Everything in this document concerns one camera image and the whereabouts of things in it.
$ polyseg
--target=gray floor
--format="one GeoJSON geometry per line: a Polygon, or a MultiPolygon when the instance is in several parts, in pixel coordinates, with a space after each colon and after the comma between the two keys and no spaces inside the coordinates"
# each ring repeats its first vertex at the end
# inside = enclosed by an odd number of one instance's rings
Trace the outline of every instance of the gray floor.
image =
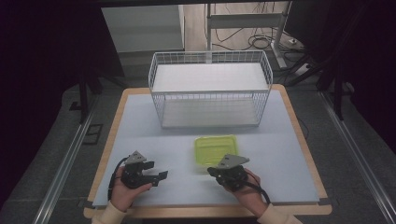
{"type": "MultiPolygon", "coordinates": [[[[189,50],[205,49],[205,41],[204,43],[190,41],[189,44],[186,42],[187,46],[189,46],[189,50]],[[191,42],[199,43],[199,45],[194,46],[191,42]]],[[[289,56],[295,60],[301,54],[289,56]]],[[[274,56],[269,51],[268,58],[273,69],[277,70],[274,56]]],[[[149,56],[145,54],[137,56],[126,54],[121,55],[120,59],[126,76],[120,79],[127,82],[131,87],[147,87],[149,68],[149,60],[147,59],[149,59],[149,56]]],[[[275,83],[283,83],[285,78],[281,73],[275,72],[275,83]]],[[[298,218],[303,223],[387,223],[315,88],[317,79],[317,76],[313,76],[295,87],[287,88],[287,91],[324,187],[330,197],[332,213],[329,216],[299,216],[298,218]]],[[[94,136],[84,138],[86,144],[81,145],[78,151],[60,198],[49,218],[49,223],[91,223],[89,219],[83,216],[84,204],[91,189],[94,174],[122,94],[122,88],[119,86],[105,79],[101,79],[101,82],[104,85],[104,91],[99,95],[91,124],[103,125],[102,132],[95,145],[90,145],[94,141],[94,136]]],[[[5,203],[0,213],[0,223],[32,223],[34,220],[64,153],[69,148],[78,130],[79,112],[69,110],[70,105],[78,101],[77,87],[64,93],[63,107],[59,116],[34,161],[5,203]]],[[[363,155],[389,197],[395,202],[396,156],[356,111],[348,96],[343,99],[343,113],[345,124],[356,139],[363,155]]],[[[252,223],[254,219],[143,220],[143,223],[160,222],[162,224],[187,222],[252,223]]]]}

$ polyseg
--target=black curtain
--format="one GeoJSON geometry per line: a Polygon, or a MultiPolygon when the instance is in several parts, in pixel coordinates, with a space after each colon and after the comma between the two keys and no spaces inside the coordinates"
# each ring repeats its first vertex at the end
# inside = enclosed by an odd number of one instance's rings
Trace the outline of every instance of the black curtain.
{"type": "Polygon", "coordinates": [[[101,8],[0,3],[0,202],[39,150],[78,74],[123,76],[101,8]]]}

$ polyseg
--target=wrist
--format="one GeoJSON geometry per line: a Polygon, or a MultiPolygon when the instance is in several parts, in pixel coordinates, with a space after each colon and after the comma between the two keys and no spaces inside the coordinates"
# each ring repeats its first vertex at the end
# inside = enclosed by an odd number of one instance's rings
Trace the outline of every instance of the wrist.
{"type": "Polygon", "coordinates": [[[255,217],[261,217],[262,214],[267,210],[268,204],[261,201],[250,204],[247,210],[249,210],[255,217]]]}

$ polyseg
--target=aluminum rail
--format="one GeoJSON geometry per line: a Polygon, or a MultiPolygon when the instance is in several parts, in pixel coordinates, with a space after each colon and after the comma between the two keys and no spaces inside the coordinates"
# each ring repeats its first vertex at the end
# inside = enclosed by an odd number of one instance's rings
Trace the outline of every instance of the aluminum rail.
{"type": "Polygon", "coordinates": [[[346,144],[346,147],[353,161],[361,172],[361,176],[366,182],[367,187],[372,192],[379,209],[385,217],[385,220],[389,224],[395,224],[396,210],[391,198],[385,191],[382,184],[376,178],[367,160],[364,159],[364,156],[361,153],[358,144],[355,142],[352,134],[349,132],[349,129],[347,128],[345,123],[339,120],[337,115],[334,113],[332,109],[332,100],[330,99],[330,97],[321,91],[319,92],[319,96],[322,98],[323,103],[325,104],[325,107],[329,112],[337,131],[341,134],[341,137],[343,138],[344,143],[346,144]]]}
{"type": "Polygon", "coordinates": [[[56,175],[49,186],[49,190],[47,191],[47,194],[44,197],[43,202],[41,203],[40,208],[35,215],[33,223],[45,224],[49,222],[52,211],[56,203],[58,202],[59,196],[62,192],[62,189],[64,188],[64,183],[78,154],[82,140],[84,139],[85,133],[90,126],[92,115],[96,107],[98,98],[98,95],[93,96],[90,104],[90,112],[85,121],[79,125],[76,135],[69,149],[67,149],[67,152],[64,155],[64,159],[62,160],[61,165],[59,166],[58,171],[56,172],[56,175]]]}

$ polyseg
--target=metal rod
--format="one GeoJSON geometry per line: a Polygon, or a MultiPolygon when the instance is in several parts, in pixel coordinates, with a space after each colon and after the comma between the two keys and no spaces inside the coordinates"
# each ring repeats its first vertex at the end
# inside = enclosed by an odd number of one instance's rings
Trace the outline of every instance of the metal rod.
{"type": "Polygon", "coordinates": [[[78,126],[78,131],[76,132],[73,142],[64,155],[64,159],[62,160],[61,165],[59,166],[58,171],[56,172],[56,175],[49,186],[49,190],[47,191],[47,194],[35,215],[33,223],[45,224],[49,222],[52,211],[58,202],[59,195],[64,188],[64,182],[69,175],[70,169],[73,166],[74,160],[78,154],[79,147],[81,146],[85,133],[87,132],[87,129],[91,123],[92,114],[96,107],[98,98],[98,95],[93,96],[88,117],[82,124],[78,126]]]}
{"type": "Polygon", "coordinates": [[[211,17],[210,17],[210,4],[207,4],[207,12],[206,12],[206,48],[207,50],[212,50],[212,26],[211,26],[211,17]]]}
{"type": "Polygon", "coordinates": [[[290,6],[291,6],[291,2],[288,2],[283,8],[282,16],[280,17],[279,25],[277,26],[278,28],[276,32],[276,37],[274,39],[274,42],[271,43],[271,48],[275,54],[279,68],[287,68],[285,60],[283,59],[282,54],[280,53],[279,50],[279,41],[280,41],[280,37],[283,34],[283,29],[285,29],[285,24],[289,15],[290,6]]]}
{"type": "Polygon", "coordinates": [[[355,139],[349,132],[349,129],[347,128],[345,123],[341,121],[332,110],[332,100],[327,94],[324,94],[321,91],[319,92],[319,96],[322,98],[323,103],[325,104],[325,107],[329,112],[336,129],[341,134],[341,137],[346,144],[346,148],[348,149],[353,161],[361,172],[361,175],[366,182],[367,187],[372,192],[379,209],[381,210],[382,214],[384,215],[385,219],[389,224],[395,224],[396,210],[391,198],[388,196],[384,187],[376,178],[367,160],[364,159],[364,156],[361,153],[358,144],[355,142],[355,139]]]}

